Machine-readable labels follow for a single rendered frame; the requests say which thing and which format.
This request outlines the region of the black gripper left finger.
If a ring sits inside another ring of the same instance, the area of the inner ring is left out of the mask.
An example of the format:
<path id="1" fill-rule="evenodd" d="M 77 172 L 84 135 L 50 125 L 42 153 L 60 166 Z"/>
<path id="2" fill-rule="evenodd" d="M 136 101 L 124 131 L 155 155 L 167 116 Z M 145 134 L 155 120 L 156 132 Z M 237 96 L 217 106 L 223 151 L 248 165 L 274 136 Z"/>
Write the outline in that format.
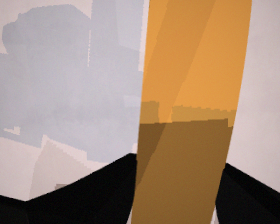
<path id="1" fill-rule="evenodd" d="M 0 194 L 0 224 L 127 224 L 137 153 L 128 153 L 54 192 L 23 201 Z"/>

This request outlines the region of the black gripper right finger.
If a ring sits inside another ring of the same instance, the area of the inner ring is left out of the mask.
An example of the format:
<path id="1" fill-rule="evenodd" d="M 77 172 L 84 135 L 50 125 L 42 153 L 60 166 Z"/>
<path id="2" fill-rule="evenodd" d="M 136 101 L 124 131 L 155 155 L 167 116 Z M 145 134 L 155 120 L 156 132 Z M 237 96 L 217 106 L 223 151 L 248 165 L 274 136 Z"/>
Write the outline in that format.
<path id="1" fill-rule="evenodd" d="M 226 163 L 216 213 L 218 224 L 280 224 L 280 193 Z"/>

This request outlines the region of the orange bar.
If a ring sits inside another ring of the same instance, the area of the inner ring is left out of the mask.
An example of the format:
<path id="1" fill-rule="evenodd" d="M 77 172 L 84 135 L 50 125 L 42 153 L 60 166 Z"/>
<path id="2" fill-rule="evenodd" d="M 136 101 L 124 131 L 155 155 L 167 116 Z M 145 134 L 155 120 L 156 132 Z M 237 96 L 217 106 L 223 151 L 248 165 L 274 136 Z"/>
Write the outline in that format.
<path id="1" fill-rule="evenodd" d="M 252 0 L 149 0 L 131 224 L 211 224 Z"/>

